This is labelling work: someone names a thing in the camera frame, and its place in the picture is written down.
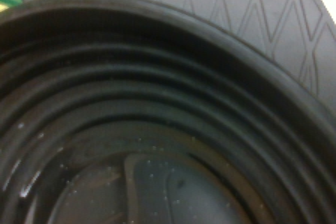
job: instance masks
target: rubber surface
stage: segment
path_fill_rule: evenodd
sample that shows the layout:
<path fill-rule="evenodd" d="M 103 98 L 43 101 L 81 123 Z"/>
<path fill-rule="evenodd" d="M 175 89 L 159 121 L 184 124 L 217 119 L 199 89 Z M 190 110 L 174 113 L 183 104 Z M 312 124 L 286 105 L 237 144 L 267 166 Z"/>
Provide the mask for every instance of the rubber surface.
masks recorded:
<path fill-rule="evenodd" d="M 319 0 L 153 0 L 201 18 L 274 61 L 336 113 L 336 28 Z"/>
<path fill-rule="evenodd" d="M 336 223 L 334 117 L 232 35 L 84 0 L 0 31 L 0 223 Z"/>

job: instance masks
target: zigzag tread pattern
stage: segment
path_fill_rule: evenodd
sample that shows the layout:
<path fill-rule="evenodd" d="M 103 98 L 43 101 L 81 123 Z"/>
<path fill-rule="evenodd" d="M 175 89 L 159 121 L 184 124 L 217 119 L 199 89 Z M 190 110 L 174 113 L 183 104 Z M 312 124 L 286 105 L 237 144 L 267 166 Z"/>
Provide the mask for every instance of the zigzag tread pattern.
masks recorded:
<path fill-rule="evenodd" d="M 321 0 L 145 0 L 231 33 L 336 112 L 336 27 Z"/>

